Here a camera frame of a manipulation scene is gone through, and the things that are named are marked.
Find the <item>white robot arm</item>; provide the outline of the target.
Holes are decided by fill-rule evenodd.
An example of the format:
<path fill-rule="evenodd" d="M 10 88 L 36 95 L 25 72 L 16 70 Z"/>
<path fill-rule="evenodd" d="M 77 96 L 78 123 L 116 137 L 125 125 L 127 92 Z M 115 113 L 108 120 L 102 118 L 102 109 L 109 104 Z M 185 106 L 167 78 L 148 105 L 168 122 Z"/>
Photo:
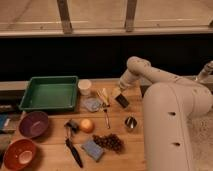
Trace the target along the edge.
<path fill-rule="evenodd" d="M 147 171 L 195 171 L 187 119 L 208 113 L 213 107 L 213 94 L 196 81 L 132 56 L 112 91 L 122 107 L 129 105 L 122 92 L 141 77 L 151 82 L 142 99 Z"/>

